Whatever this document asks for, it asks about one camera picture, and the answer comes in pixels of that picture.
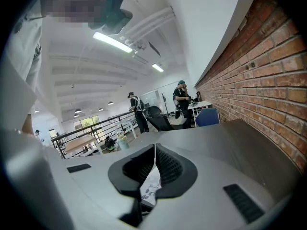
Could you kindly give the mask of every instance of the black pants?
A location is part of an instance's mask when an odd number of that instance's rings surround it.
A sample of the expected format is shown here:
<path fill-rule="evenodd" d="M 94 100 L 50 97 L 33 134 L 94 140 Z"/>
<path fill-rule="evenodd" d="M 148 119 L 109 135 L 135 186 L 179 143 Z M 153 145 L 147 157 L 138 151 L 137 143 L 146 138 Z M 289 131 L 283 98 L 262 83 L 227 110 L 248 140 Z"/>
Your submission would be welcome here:
<path fill-rule="evenodd" d="M 183 117 L 186 118 L 187 120 L 185 121 L 185 123 L 183 124 L 184 128 L 192 128 L 191 123 L 192 123 L 192 113 L 191 110 L 188 110 L 188 106 L 187 107 L 183 107 L 181 109 Z"/>
<path fill-rule="evenodd" d="M 149 132 L 147 121 L 141 112 L 137 112 L 135 114 L 135 119 L 136 119 L 136 122 L 138 123 L 141 133 L 144 133 L 144 131 Z"/>

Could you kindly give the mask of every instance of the red brick wall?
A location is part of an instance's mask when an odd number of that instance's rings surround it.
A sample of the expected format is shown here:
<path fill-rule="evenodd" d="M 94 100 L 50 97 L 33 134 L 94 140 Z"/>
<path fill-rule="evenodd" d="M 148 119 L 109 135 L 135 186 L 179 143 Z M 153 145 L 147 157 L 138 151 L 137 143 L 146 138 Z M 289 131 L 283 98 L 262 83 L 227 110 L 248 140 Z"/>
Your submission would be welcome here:
<path fill-rule="evenodd" d="M 241 118 L 304 170 L 306 46 L 276 0 L 254 0 L 247 23 L 197 85 L 222 122 Z"/>

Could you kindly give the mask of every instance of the metal railing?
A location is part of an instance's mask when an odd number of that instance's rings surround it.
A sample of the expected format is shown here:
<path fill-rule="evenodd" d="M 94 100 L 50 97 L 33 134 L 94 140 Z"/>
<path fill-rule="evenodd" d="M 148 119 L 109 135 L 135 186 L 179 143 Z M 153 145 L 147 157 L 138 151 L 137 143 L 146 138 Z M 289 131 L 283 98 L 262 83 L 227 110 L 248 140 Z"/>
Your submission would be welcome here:
<path fill-rule="evenodd" d="M 115 129 L 115 124 L 118 123 L 119 121 L 123 121 L 126 118 L 130 118 L 134 116 L 134 112 L 127 112 L 127 113 L 123 113 L 117 116 L 113 116 L 111 118 L 108 118 L 104 121 L 101 121 L 99 123 L 95 123 L 93 125 L 84 127 L 84 128 L 80 128 L 77 129 L 75 131 L 72 131 L 70 133 L 64 133 L 58 137 L 53 138 L 51 141 L 53 143 L 53 146 L 55 149 L 57 149 L 59 151 L 59 153 L 61 154 L 62 158 L 65 159 L 65 155 L 67 155 L 67 153 L 65 152 L 66 149 L 66 144 L 72 140 L 78 139 L 82 136 L 86 136 L 86 135 L 91 135 L 91 136 L 95 136 L 97 143 L 101 143 L 103 141 L 105 141 L 106 137 L 109 136 L 113 136 L 115 135 L 115 131 L 121 129 L 123 132 L 126 131 L 126 127 L 128 126 L 128 124 L 118 124 L 118 126 L 120 125 L 119 129 Z M 76 137 L 69 139 L 69 136 L 77 134 Z M 88 151 L 90 149 L 90 147 L 84 147 L 82 151 L 76 153 L 75 155 L 78 155 L 79 153 L 84 153 L 86 151 Z"/>

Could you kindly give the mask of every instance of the blue chair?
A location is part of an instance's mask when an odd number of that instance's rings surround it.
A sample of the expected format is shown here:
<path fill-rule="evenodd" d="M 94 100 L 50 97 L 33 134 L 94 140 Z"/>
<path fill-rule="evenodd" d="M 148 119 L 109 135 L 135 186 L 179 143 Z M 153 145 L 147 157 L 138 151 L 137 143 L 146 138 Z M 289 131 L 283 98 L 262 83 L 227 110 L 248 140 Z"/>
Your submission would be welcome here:
<path fill-rule="evenodd" d="M 197 115 L 195 121 L 199 127 L 219 124 L 220 123 L 219 113 L 215 108 L 204 108 Z"/>

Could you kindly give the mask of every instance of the fluorescent light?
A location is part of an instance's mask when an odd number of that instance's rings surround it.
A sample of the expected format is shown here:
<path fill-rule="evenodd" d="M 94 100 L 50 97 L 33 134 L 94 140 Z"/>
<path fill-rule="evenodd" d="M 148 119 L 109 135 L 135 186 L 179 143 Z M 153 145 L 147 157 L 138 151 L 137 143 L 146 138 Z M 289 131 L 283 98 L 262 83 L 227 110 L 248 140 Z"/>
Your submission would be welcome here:
<path fill-rule="evenodd" d="M 130 53 L 132 51 L 132 49 L 129 48 L 127 45 L 124 45 L 111 37 L 103 35 L 102 33 L 95 32 L 93 38 L 103 41 L 107 44 L 111 44 L 112 46 L 117 47 L 127 53 Z"/>
<path fill-rule="evenodd" d="M 152 67 L 153 67 L 153 68 L 156 68 L 159 72 L 163 72 L 163 71 L 164 71 L 164 70 L 163 70 L 161 67 L 159 67 L 157 64 L 153 64 Z"/>

